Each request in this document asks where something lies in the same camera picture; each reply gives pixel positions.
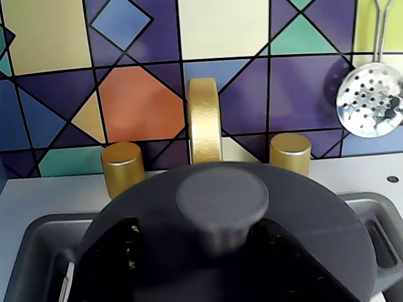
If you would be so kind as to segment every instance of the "yellow tile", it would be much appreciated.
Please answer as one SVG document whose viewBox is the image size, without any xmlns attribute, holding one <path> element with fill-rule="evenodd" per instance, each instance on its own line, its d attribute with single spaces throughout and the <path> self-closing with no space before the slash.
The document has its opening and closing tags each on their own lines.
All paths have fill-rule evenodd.
<svg viewBox="0 0 403 302">
<path fill-rule="evenodd" d="M 381 0 L 385 7 L 388 0 Z M 375 36 L 375 11 L 374 0 L 358 0 L 357 21 L 355 28 L 355 52 L 372 52 Z M 387 23 L 385 51 L 403 52 L 403 39 L 401 28 L 403 27 L 403 1 L 394 1 Z"/>
<path fill-rule="evenodd" d="M 222 138 L 222 157 L 224 162 L 260 162 L 231 137 Z"/>
<path fill-rule="evenodd" d="M 15 74 L 90 67 L 81 0 L 3 0 Z"/>
<path fill-rule="evenodd" d="M 354 55 L 353 66 L 359 67 L 372 61 L 372 55 Z M 403 74 L 403 54 L 401 55 L 383 55 L 383 63 L 392 66 Z"/>
<path fill-rule="evenodd" d="M 268 42 L 268 0 L 179 0 L 184 59 L 256 55 Z"/>
<path fill-rule="evenodd" d="M 71 122 L 100 143 L 105 143 L 96 92 L 88 99 Z"/>
</svg>

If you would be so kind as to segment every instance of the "skimmer handle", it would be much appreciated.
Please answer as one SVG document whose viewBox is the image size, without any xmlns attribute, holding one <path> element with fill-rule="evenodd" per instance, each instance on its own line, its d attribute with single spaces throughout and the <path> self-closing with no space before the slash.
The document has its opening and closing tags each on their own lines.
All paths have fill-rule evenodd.
<svg viewBox="0 0 403 302">
<path fill-rule="evenodd" d="M 386 39 L 386 25 L 389 17 L 390 7 L 393 4 L 393 0 L 389 0 L 386 4 L 385 10 L 383 11 L 383 22 L 382 22 L 382 7 L 380 0 L 374 0 L 377 7 L 377 24 L 375 27 L 375 41 L 373 45 L 373 62 L 381 62 L 383 49 L 385 48 Z"/>
</svg>

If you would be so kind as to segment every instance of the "white countertop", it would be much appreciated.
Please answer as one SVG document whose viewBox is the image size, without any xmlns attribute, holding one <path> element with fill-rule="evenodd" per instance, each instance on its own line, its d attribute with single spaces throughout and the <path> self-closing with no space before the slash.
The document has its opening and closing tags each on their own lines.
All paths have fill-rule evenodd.
<svg viewBox="0 0 403 302">
<path fill-rule="evenodd" d="M 315 160 L 309 176 L 336 194 L 382 194 L 403 216 L 403 154 Z M 388 182 L 388 176 L 397 176 L 400 181 Z M 103 175 L 8 181 L 0 194 L 0 301 L 25 229 L 33 220 L 57 213 L 94 213 L 109 202 Z M 380 295 L 372 299 L 375 301 L 384 299 Z"/>
</svg>

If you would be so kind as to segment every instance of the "metal skimmer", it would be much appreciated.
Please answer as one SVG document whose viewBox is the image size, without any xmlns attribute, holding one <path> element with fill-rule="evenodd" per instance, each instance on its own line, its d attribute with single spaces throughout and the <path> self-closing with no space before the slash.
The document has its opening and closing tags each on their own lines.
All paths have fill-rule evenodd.
<svg viewBox="0 0 403 302">
<path fill-rule="evenodd" d="M 341 124 L 352 134 L 375 138 L 395 130 L 403 122 L 403 77 L 382 63 L 386 25 L 393 0 L 383 12 L 379 0 L 373 60 L 351 71 L 338 91 L 336 110 Z"/>
</svg>

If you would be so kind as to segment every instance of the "orange tile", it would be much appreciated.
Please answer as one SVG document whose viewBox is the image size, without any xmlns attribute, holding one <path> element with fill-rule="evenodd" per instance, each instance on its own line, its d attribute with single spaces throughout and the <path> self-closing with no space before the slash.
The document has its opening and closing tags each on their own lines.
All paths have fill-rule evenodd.
<svg viewBox="0 0 403 302">
<path fill-rule="evenodd" d="M 139 66 L 113 69 L 99 94 L 110 142 L 173 138 L 184 127 L 182 100 Z"/>
</svg>

